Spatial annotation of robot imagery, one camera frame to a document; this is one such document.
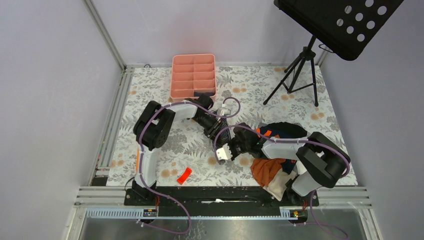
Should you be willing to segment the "striped navy garment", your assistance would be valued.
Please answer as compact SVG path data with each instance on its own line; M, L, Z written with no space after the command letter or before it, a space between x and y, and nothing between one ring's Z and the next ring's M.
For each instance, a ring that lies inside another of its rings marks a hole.
M220 119L220 127L219 130L221 131L222 129L228 127L228 121L226 118L221 118ZM224 145L227 144L230 140L232 139L231 137L231 133L229 129L225 129L222 131L222 133L219 135L219 137L217 138L217 145Z

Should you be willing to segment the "navy underwear beige waistband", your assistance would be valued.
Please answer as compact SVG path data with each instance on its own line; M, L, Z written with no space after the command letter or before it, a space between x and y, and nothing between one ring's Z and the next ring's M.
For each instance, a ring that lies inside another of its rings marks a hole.
M198 92L198 91L193 92L194 97L201 97L201 96L213 97L215 94L216 94L215 92Z

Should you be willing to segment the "orange toy microphone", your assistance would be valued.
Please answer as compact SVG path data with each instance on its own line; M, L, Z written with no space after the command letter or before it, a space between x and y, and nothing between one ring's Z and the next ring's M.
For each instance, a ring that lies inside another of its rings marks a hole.
M135 173L137 174L139 172L139 162L140 162L140 150L136 150L136 162L135 162Z

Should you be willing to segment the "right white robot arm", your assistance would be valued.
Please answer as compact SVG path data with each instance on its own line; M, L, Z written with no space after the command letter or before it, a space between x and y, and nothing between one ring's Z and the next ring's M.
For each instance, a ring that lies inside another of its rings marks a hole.
M222 147L213 141L217 162L223 164L238 155L249 153L257 158L287 159L299 161L305 172L288 184L287 201L301 205L307 195L321 187L333 188L350 169L350 157L320 132L301 138L277 138L266 136L244 125L232 125L234 137Z

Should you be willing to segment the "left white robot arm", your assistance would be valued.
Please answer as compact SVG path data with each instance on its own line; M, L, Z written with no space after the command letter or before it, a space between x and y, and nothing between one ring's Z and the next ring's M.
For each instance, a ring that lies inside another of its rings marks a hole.
M220 136L218 132L228 126L225 118L218 118L219 113L209 112L214 101L207 93L201 93L198 98L186 98L174 106L163 106L151 100L138 118L133 133L140 150L137 153L136 176L132 189L136 190L136 199L144 206L155 200L156 167L159 159L159 148L168 139L174 121L192 119L203 128L204 135L216 142L220 148L231 139L230 131L224 130Z

